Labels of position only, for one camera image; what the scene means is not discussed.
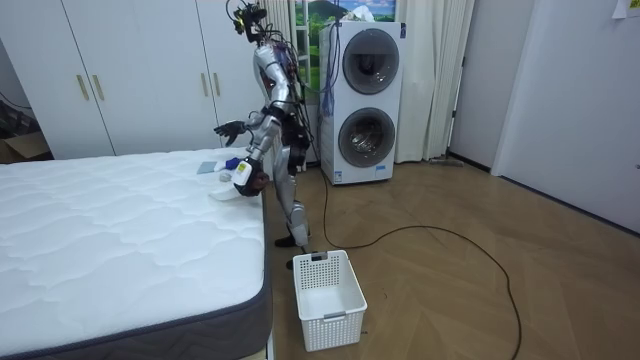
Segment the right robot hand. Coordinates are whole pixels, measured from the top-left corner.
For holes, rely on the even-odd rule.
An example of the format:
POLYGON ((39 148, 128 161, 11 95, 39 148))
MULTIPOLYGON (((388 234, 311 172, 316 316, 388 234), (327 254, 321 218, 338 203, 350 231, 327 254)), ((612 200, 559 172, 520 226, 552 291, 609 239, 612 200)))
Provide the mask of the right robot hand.
POLYGON ((220 137, 226 138, 226 147, 230 147, 241 134, 247 131, 248 127, 244 121, 234 120, 223 125, 220 125, 214 129, 214 132, 220 137))

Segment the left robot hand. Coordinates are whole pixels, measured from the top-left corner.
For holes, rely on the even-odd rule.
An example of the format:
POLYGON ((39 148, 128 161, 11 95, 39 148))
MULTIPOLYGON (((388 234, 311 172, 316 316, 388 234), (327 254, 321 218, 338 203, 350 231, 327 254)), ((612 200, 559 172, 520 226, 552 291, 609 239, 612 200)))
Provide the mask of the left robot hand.
POLYGON ((270 181, 262 162, 247 157, 236 167, 232 179, 235 189, 245 197, 258 196, 270 181))

